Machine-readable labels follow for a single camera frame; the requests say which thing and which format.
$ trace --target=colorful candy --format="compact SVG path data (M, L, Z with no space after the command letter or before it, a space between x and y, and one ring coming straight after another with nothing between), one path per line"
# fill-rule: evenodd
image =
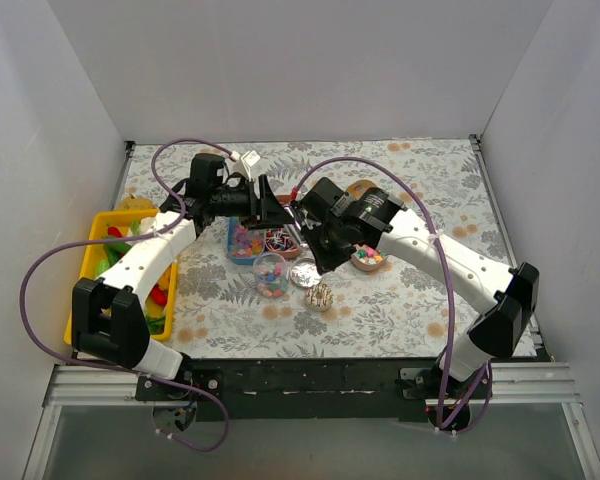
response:
M262 232L249 230L238 224L232 230L229 253L236 258L250 258L264 250Z
M253 265L256 290L265 297L278 298L289 289L286 260L278 253L265 253Z
M375 250L368 245L357 247L357 251L351 256L352 263L365 272L375 270L387 259L387 254Z
M278 228L277 230L267 230L266 247L272 252L287 252L298 249L298 247L296 247L291 240L291 237L289 237L283 228Z

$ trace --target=small bowl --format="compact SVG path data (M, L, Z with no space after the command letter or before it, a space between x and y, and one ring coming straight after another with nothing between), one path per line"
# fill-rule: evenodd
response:
M366 192L369 188L375 187L377 187L377 185L371 180L357 180L347 187L347 193L356 200L360 200L360 197L364 194L364 192Z
M369 248L369 247L367 247L366 245L363 245L362 247L359 245L356 245L356 253L351 255L351 263L353 263L358 270L362 270L363 272L373 272L374 270L377 270L378 268L380 268L384 264L384 262L387 261L387 258L389 258L389 257L383 257L381 261L379 261L379 262L376 261L376 263L363 262L362 260L360 260L357 257L357 253L360 250L366 250L367 248Z
M278 199L280 204L283 206L287 205L287 204L289 204L289 202L291 202L291 195L276 195L276 198ZM289 260L291 258L296 258L298 255L300 255L302 253L302 249L298 248L296 245L294 245L293 242L290 242L293 245L293 247L289 248L287 250L279 250L279 249L275 248L274 246L272 246L270 244L269 238L268 238L269 234L272 232L275 232L275 230L269 229L265 232L265 248L267 249L267 251L275 252L278 255L282 255L287 260Z

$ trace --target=yellow plastic bin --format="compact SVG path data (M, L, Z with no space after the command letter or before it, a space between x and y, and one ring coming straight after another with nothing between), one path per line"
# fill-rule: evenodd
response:
M133 220L142 220L146 217L155 217L158 214L158 209L151 210L121 210L113 212L101 212L93 219L91 225L91 233L89 234L89 240L101 239L107 236L107 229L109 227L117 227L122 235L126 235L131 222ZM84 254L84 260L82 261L82 268L80 269L79 278L89 278L93 280L96 265L98 262L107 258L104 248L102 245L89 245ZM159 342L164 342L171 338L171 331L173 329L173 310L176 301L176 286L178 283L178 264L171 264L171 278L169 281L169 291L167 292L167 305L165 308L165 321L164 330L162 333L151 335L151 338ZM147 299L145 306L145 313L150 317L161 317L163 313L162 307L156 305L156 303ZM71 345L71 314L69 314L69 321L67 322L67 328L64 330L64 341L66 344Z

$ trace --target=table surface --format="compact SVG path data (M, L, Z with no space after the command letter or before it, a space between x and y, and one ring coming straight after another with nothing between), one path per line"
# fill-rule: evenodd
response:
M494 260L508 262L481 173L468 140L387 140L228 144L255 149L276 194L291 191L311 165L338 156L374 160L410 184L439 229ZM125 191L155 205L165 198L153 180L150 161L158 146L136 146ZM164 152L158 171L169 184L189 175L191 158L212 149L181 145ZM367 178L413 205L390 179L354 163L328 165L326 175L341 188ZM218 219L180 256L174 330L168 345L194 358L430 357L444 347L448 310L442 284L389 257L365 273L350 262L327 274L334 306L314 313L303 305L304 290L290 286L279 299L262 297L250 266L235 265L226 253L227 219ZM456 297L456 333L476 317ZM535 356L525 332L516 356Z

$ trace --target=gray panel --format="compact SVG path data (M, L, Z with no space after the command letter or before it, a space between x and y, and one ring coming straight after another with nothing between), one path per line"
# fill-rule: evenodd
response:
M550 0L50 0L126 139L481 133Z
M554 2L483 137L538 321L568 361L600 453L600 1Z
M123 148L47 2L0 0L0 479L22 476L53 369L20 323L20 282L43 252L88 236ZM67 350L83 252L46 262L27 292L33 327L52 348Z
M198 424L211 443L220 424ZM46 479L580 479L562 407L498 405L452 441L391 420L235 421L199 454L154 433L148 408L64 407Z

